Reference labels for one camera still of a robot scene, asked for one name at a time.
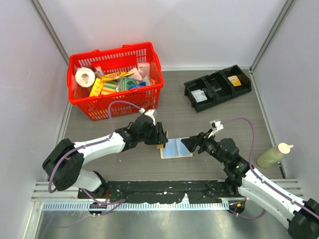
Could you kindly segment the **yellow box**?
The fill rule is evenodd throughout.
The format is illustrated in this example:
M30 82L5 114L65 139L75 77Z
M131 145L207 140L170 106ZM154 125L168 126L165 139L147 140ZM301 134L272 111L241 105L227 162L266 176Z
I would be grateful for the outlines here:
M96 78L90 92L90 97L97 97L100 95L104 82L100 78Z

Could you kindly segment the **red plastic shopping basket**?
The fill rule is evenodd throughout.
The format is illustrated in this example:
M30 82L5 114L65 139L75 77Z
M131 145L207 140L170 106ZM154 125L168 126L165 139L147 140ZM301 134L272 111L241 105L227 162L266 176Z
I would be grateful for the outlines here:
M97 97L81 87L75 79L81 67L101 67L105 73L129 71L138 63L148 62L150 78L154 85ZM160 91L164 86L161 65L151 42L126 44L120 48L93 50L71 55L67 71L69 103L77 106L89 119L102 120L109 116L122 116L138 112L137 107L146 110L158 106Z

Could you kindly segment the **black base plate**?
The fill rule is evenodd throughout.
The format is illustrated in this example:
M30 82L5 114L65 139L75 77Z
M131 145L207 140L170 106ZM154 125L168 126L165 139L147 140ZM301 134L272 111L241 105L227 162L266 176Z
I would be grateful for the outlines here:
M178 204L185 196L191 204L204 204L242 197L236 186L218 180L108 181L101 186L90 195L95 199L124 200L129 204Z

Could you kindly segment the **beige leather card holder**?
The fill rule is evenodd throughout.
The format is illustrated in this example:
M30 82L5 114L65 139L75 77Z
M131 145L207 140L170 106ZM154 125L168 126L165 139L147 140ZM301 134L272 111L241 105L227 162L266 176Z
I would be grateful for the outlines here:
M182 138L169 139L165 147L160 149L161 159L193 157L181 140Z

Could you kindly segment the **yellow snack bag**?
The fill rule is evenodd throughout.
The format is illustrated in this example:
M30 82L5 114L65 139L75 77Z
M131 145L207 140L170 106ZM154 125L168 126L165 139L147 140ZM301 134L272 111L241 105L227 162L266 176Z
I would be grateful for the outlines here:
M101 78L102 82L114 81L122 77L128 77L133 75L134 72L114 72L110 74L106 74Z

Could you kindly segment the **green liquid squeeze bottle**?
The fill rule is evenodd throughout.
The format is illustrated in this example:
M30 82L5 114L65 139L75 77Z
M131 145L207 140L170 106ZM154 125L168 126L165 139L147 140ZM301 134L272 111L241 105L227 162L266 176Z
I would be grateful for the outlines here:
M268 168L275 163L281 161L287 154L291 152L294 145L289 145L284 142L279 143L277 146L270 148L257 159L258 166Z

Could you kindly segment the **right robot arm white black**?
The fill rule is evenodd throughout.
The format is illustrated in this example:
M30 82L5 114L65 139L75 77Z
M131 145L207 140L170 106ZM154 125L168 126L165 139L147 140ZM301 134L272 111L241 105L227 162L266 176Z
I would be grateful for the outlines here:
M239 154L231 138L215 141L209 133L183 138L182 144L189 152L206 152L224 165L227 175L225 191L229 196L246 197L272 216L288 230L293 239L319 237L319 204L314 199L304 199L281 188L249 165Z

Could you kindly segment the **white card in bin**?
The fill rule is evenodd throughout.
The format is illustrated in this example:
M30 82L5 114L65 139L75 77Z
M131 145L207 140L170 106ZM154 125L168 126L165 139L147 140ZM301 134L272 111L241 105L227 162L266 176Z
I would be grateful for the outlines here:
M193 95L197 103L204 102L207 100L207 96L203 90L191 91L191 94Z

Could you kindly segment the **black bin middle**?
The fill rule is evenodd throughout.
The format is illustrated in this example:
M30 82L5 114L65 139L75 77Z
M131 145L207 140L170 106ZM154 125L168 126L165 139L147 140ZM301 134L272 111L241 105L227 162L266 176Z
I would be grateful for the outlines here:
M204 80L212 92L216 105L234 98L234 87L221 72L218 71L210 75L205 75Z

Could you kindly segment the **white pink box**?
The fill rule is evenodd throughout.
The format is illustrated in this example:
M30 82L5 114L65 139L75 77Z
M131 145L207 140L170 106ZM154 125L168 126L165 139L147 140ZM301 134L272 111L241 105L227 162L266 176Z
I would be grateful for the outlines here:
M149 62L142 62L142 63L138 63L138 72L141 75L142 78L146 77L146 76L150 76L150 64Z

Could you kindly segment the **yellow green sponge pack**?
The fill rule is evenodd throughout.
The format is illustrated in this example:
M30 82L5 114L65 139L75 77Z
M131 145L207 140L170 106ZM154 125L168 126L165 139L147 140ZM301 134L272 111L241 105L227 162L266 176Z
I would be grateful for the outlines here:
M117 81L104 82L100 94L101 95L109 95L109 94L116 93L117 88L118 88Z

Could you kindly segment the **green packaged item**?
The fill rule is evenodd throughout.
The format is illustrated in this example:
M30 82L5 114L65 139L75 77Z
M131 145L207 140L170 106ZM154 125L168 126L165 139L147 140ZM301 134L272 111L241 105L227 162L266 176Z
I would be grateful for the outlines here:
M122 77L117 80L117 92L128 91L130 89L136 88L140 83L139 80L135 80L129 77Z

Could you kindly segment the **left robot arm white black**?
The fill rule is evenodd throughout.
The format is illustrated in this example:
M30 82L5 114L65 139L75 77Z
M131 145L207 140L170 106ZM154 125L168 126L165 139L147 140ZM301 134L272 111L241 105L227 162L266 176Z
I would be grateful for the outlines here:
M146 145L166 144L168 139L161 122L148 115L139 116L127 127L86 142L73 143L61 140L42 164L51 183L50 192L77 187L93 198L102 198L108 190L106 180L97 171L86 171L83 166L103 156L135 148L140 142Z

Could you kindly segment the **black bin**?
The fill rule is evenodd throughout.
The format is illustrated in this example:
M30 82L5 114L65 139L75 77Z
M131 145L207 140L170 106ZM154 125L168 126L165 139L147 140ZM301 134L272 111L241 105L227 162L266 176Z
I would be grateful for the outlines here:
M218 71L210 75L205 75L204 80L212 92L216 105L234 98L234 87L221 72Z
M196 112L217 105L214 93L204 77L185 82L183 85L184 95L189 99L191 107Z
M239 97L252 91L250 78L243 72L238 65L233 65L221 70L221 73L230 82L233 97Z

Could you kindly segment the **black bin right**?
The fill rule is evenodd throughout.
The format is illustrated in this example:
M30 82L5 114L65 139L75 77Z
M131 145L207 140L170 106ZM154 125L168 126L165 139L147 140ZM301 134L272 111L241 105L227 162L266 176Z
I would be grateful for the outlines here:
M230 82L233 97L239 97L252 91L250 78L243 72L238 65L233 65L221 70L221 73Z

